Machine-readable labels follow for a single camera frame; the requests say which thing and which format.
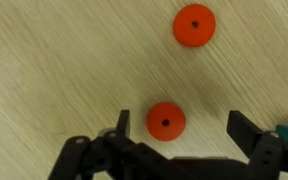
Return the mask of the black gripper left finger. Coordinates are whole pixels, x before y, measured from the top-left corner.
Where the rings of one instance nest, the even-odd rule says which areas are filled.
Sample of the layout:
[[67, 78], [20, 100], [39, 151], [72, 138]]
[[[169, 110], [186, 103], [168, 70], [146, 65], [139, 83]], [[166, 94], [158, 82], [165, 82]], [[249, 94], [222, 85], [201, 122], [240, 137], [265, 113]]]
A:
[[125, 136], [130, 135], [130, 111], [122, 110], [120, 112], [118, 122], [116, 125], [116, 130]]

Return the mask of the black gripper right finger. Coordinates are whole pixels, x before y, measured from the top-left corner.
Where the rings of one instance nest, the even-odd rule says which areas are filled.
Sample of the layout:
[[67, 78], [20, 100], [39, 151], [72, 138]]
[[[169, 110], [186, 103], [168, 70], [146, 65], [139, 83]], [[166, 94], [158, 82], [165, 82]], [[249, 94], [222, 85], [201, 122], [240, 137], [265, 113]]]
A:
[[237, 110], [229, 112], [226, 132], [248, 158], [263, 134], [256, 124]]

